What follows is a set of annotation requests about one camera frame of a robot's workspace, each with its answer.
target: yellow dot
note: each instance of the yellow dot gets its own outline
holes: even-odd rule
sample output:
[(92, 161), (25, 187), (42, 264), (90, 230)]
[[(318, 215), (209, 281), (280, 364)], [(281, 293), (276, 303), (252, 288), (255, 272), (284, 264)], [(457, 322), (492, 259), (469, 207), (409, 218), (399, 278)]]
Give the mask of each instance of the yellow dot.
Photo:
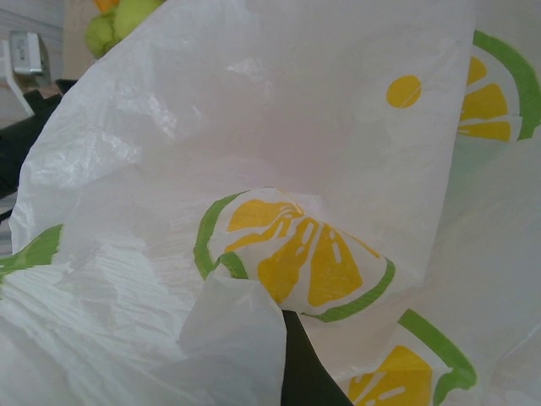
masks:
[(421, 96), (421, 81), (409, 74), (391, 83), (387, 89), (387, 102), (395, 108), (408, 108)]

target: dark fabric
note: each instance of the dark fabric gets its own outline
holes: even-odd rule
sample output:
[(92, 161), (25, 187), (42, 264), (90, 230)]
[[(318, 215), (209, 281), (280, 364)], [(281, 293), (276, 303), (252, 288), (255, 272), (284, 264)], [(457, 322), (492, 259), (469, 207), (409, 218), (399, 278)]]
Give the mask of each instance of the dark fabric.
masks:
[(287, 328), (281, 406), (352, 406), (320, 363), (296, 313), (283, 311)]

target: lemon print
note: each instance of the lemon print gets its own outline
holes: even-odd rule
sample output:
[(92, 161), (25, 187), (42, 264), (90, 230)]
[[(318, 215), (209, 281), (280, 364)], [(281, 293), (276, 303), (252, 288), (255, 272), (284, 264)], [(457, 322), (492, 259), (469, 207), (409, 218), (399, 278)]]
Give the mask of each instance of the lemon print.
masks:
[(356, 406), (429, 406), (431, 382), (430, 365), (397, 346), (375, 373), (352, 380), (348, 397)]
[(421, 81), (413, 74), (398, 78), (387, 89), (387, 102), (394, 108), (411, 107), (420, 96)]
[(50, 265), (58, 251), (62, 224), (48, 228), (26, 245), (20, 252), (0, 258), (0, 283), (8, 274), (39, 265)]
[(477, 374), (464, 354), (418, 313), (398, 321), (397, 343), (374, 372), (353, 378), (355, 406), (440, 406), (450, 391), (468, 390)]
[(531, 138), (541, 123), (535, 71), (512, 47), (480, 31), (473, 45), (458, 132), (505, 142)]
[(223, 264), (258, 279), (283, 308), (336, 321), (374, 303), (395, 274), (361, 240), (308, 216), (277, 189), (217, 201), (199, 225), (195, 264), (205, 278)]

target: green fruit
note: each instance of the green fruit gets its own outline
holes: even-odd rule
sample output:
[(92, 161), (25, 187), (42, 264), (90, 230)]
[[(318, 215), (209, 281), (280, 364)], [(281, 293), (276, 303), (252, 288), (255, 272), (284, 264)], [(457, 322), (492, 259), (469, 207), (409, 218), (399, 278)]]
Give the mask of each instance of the green fruit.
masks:
[(117, 6), (114, 30), (121, 39), (126, 38), (165, 0), (121, 0)]
[(116, 9), (111, 7), (88, 24), (85, 34), (86, 46), (96, 58), (104, 56), (120, 41), (113, 28)]

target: green lemon rind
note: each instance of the green lemon rind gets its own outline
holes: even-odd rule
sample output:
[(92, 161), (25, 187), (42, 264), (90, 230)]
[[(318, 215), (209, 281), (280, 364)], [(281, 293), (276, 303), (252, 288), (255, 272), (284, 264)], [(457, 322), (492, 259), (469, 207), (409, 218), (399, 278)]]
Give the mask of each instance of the green lemon rind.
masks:
[(473, 34), (473, 45), (498, 59), (515, 80), (522, 117), (518, 139), (532, 138), (541, 124), (541, 90), (532, 65), (511, 46), (481, 31)]
[(3, 278), (12, 272), (38, 265), (50, 265), (52, 257), (58, 252), (62, 226), (59, 224), (48, 228), (17, 254), (0, 259), (0, 284)]
[(197, 238), (195, 239), (194, 260), (195, 266), (197, 266), (197, 269), (199, 269), (199, 273), (203, 279), (206, 279), (209, 274), (214, 271), (218, 265), (220, 265), (220, 263), (222, 263), (229, 270), (232, 277), (248, 279), (248, 275), (244, 270), (244, 265), (240, 258), (238, 258), (238, 255), (233, 252), (226, 253), (221, 255), (217, 261), (213, 261), (210, 257), (209, 251), (210, 237), (212, 237), (212, 234), (214, 233), (216, 222), (218, 221), (221, 211), (229, 203), (244, 193), (246, 192), (230, 195), (215, 201), (201, 219), (199, 230), (197, 232)]
[(454, 389), (466, 391), (475, 386), (477, 373), (466, 355), (426, 319), (408, 309), (398, 324), (421, 340), (451, 368), (451, 371), (441, 376), (436, 384), (433, 397), (434, 406), (440, 406), (449, 392)]

